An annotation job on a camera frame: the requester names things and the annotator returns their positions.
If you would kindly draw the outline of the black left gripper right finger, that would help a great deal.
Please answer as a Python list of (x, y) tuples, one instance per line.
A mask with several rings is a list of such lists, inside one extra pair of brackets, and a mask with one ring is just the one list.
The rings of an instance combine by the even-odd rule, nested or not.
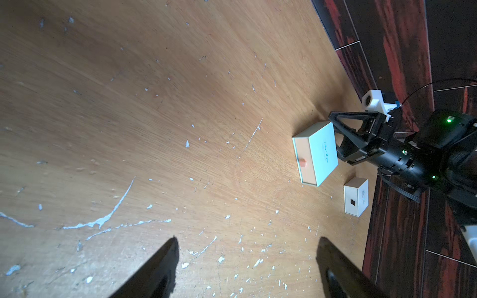
[(328, 238), (319, 239), (316, 257), (327, 298), (385, 298), (375, 286)]

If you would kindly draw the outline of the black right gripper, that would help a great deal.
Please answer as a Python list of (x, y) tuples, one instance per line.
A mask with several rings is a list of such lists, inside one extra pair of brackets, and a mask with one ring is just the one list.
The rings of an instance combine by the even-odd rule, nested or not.
[(402, 120), (401, 111), (391, 117), (380, 112), (336, 112), (329, 120), (343, 136), (337, 145), (338, 158), (350, 165), (369, 162), (411, 186), (425, 185), (424, 154), (408, 139), (395, 137)]

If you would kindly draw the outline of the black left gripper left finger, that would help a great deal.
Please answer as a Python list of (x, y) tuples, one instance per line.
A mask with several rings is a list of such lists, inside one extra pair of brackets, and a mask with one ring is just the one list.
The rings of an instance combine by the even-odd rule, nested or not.
[(170, 238), (111, 298), (168, 298), (175, 288), (179, 244)]

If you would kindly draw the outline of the mint drawer-style jewelry box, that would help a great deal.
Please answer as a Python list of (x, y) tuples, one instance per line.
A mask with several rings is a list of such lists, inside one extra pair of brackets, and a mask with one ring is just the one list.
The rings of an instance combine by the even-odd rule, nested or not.
[(339, 164), (333, 124), (313, 124), (292, 142), (301, 183), (319, 187)]

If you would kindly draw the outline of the small white jewelry box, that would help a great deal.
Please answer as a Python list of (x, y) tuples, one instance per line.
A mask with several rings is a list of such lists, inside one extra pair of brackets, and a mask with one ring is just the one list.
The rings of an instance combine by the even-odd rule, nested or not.
[(360, 217), (369, 206), (369, 184), (365, 178), (354, 177), (344, 185), (344, 211)]

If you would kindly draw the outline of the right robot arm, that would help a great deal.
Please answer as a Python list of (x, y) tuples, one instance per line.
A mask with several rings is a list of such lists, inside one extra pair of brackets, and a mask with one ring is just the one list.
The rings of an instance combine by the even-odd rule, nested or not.
[(461, 229), (477, 223), (477, 120), (434, 111), (400, 139), (402, 109), (332, 112), (344, 139), (340, 160), (378, 169), (365, 258), (356, 267), (328, 238), (317, 250), (328, 298), (421, 298), (477, 295), (477, 267)]

